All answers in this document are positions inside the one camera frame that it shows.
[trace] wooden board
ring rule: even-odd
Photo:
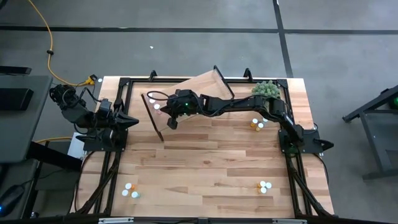
[[[231,92],[228,90],[227,86],[223,83],[220,74],[216,70],[203,73],[199,76],[193,77],[181,83],[174,83],[174,85],[171,86],[169,85],[168,88],[158,91],[161,91],[166,95],[170,96],[173,95],[176,90],[186,90],[186,89],[194,91],[198,96],[204,94],[204,95],[218,97],[223,100],[228,100],[232,98]],[[170,116],[167,113],[162,113],[161,111],[154,109],[155,104],[159,104],[160,108],[162,108],[166,105],[167,101],[156,101],[154,103],[151,103],[150,98],[147,96],[147,92],[143,92],[142,96],[143,100],[146,102],[148,106],[148,113],[152,116],[152,119],[154,120],[154,125],[156,126],[157,130],[162,132],[165,129],[170,129],[167,126],[167,120],[170,118]],[[153,93],[152,97],[157,99],[166,98],[166,96],[161,95],[159,93]],[[195,115],[180,116],[177,118],[177,122],[181,123],[182,121],[185,121],[186,119],[190,119],[193,117],[195,117]]]
[[[100,98],[113,101],[119,77],[105,77]],[[313,127],[311,111],[302,79],[288,79],[296,123]],[[293,217],[292,199],[285,159],[277,140],[279,124],[268,122],[255,132],[250,120],[255,112],[226,113],[215,118],[196,116],[176,130],[157,137],[140,94],[162,90],[169,84],[136,83],[132,90],[129,115],[140,120],[129,128],[126,151],[122,155],[112,216],[135,217]],[[236,97],[247,96],[253,84],[231,85]],[[86,163],[78,191],[78,207],[98,185],[104,153],[96,152]],[[308,187],[333,213],[322,163],[313,155],[303,155]],[[257,192],[261,180],[272,183],[265,195]],[[121,195],[126,183],[137,186],[141,198]],[[304,212],[302,193],[298,190]]]

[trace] wooden tabletop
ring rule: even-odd
[[[120,77],[104,77],[100,98],[114,101]],[[304,81],[287,79],[295,122],[313,128]],[[139,124],[129,128],[114,193],[112,216],[129,217],[294,217],[284,156],[280,153],[278,123],[263,130],[250,127],[255,112],[226,113],[215,118],[195,116],[157,136],[141,93],[162,90],[174,83],[135,83],[129,116]],[[237,98],[248,96],[254,84],[233,84]],[[80,180],[78,208],[98,186],[103,152],[87,161]],[[325,171],[314,155],[303,155],[308,188],[324,208],[333,213]],[[257,184],[272,183],[266,194]],[[126,183],[136,185],[138,199],[123,197]],[[301,190],[300,208],[304,213]],[[108,189],[103,199],[104,208]]]

